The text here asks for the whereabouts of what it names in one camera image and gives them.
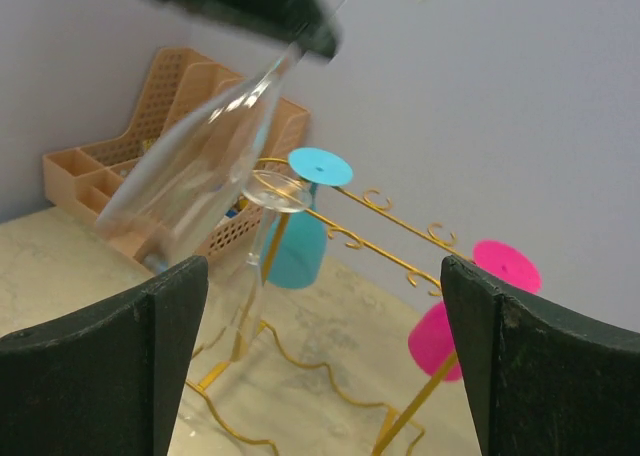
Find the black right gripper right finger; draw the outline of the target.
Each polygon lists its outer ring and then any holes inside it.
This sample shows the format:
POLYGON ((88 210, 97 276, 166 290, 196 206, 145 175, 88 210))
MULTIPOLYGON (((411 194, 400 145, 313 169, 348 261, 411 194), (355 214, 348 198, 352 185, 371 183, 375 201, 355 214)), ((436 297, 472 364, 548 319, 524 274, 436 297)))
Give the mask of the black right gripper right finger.
POLYGON ((638 454, 638 333, 456 256, 441 286, 482 454, 638 454))

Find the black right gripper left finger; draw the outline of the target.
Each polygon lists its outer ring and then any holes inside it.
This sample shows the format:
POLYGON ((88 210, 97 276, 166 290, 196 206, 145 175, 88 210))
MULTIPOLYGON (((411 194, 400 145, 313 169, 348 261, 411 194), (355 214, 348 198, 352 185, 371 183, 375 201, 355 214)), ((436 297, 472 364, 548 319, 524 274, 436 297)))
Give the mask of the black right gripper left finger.
POLYGON ((2 337, 2 454, 167 454, 207 293, 192 256, 2 337))

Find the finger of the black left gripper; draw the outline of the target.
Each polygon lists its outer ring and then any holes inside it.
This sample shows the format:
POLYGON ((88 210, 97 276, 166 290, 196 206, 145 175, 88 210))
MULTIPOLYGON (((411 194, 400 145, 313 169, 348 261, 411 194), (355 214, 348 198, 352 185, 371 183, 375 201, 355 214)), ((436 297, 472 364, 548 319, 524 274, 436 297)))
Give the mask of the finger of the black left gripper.
POLYGON ((157 0, 208 21, 295 43, 326 60, 339 50, 339 32, 323 0, 157 0))

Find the clear wine glass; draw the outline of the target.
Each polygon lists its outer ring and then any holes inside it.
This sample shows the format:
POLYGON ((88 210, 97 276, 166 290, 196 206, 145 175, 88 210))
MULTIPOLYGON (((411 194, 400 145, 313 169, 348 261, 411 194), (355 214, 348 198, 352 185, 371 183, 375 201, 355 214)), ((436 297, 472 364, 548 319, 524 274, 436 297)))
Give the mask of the clear wine glass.
POLYGON ((168 267, 190 257, 245 187, 286 75, 313 54, 295 43, 285 46, 265 69, 211 97, 166 131, 99 214, 97 231, 107 238, 133 231, 149 236, 151 254, 163 257, 168 267))
POLYGON ((311 204, 303 183, 281 173, 255 170, 243 189, 245 198, 262 210, 258 229, 244 259, 223 286, 220 315, 224 333, 220 354, 229 363, 240 361, 258 333, 264 308, 262 288, 267 279, 269 234, 282 215, 299 213, 311 204))

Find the blue plastic wine glass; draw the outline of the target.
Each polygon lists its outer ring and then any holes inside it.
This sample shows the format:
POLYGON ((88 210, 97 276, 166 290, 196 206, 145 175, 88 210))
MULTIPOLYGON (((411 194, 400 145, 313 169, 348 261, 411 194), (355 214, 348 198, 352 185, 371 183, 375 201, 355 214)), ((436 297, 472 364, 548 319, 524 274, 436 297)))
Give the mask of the blue plastic wine glass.
MULTIPOLYGON (((316 210, 316 193, 320 186, 342 187, 353 178, 351 166, 329 151, 302 147, 288 156, 291 169, 311 183, 311 210, 316 210)), ((267 281, 291 290, 304 289, 317 279, 327 247, 325 225, 303 211, 294 213, 285 228, 269 271, 267 281)))

